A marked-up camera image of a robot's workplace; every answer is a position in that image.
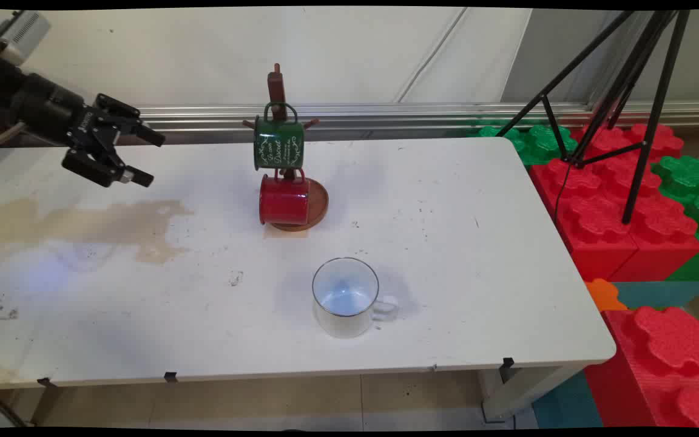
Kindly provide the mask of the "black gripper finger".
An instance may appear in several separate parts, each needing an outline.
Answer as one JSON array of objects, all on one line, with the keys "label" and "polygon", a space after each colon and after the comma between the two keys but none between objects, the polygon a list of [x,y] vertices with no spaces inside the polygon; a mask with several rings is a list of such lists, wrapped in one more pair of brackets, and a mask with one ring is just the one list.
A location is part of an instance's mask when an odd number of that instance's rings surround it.
[{"label": "black gripper finger", "polygon": [[113,183],[122,183],[123,185],[134,183],[146,188],[154,181],[152,174],[141,171],[141,169],[128,165],[103,163],[103,161],[94,160],[88,152],[78,149],[67,151],[61,166],[67,171],[74,172],[74,174],[104,188],[109,188]]},{"label": "black gripper finger", "polygon": [[120,135],[133,135],[153,146],[161,147],[166,136],[156,132],[141,119],[140,111],[127,103],[99,93],[95,97],[97,125],[117,130]]}]

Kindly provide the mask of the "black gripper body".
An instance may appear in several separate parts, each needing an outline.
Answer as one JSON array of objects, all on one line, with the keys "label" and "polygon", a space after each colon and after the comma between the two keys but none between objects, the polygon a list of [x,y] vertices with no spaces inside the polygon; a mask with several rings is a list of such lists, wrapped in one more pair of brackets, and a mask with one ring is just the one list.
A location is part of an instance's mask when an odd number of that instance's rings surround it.
[{"label": "black gripper body", "polygon": [[49,141],[66,141],[90,110],[75,92],[0,59],[0,145],[20,132],[19,123]]}]

